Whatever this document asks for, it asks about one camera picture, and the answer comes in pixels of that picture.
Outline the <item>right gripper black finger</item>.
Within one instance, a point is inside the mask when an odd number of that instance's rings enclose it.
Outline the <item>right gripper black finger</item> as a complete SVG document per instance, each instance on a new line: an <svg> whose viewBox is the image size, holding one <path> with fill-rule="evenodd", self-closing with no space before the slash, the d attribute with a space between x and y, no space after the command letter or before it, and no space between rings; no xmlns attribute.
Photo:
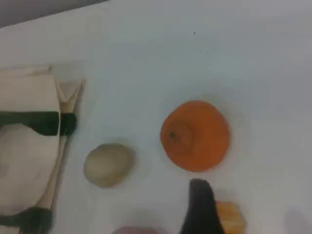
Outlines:
<svg viewBox="0 0 312 234"><path fill-rule="evenodd" d="M225 233L217 213L213 190L204 179L194 178L190 181L188 209L180 233Z"/></svg>

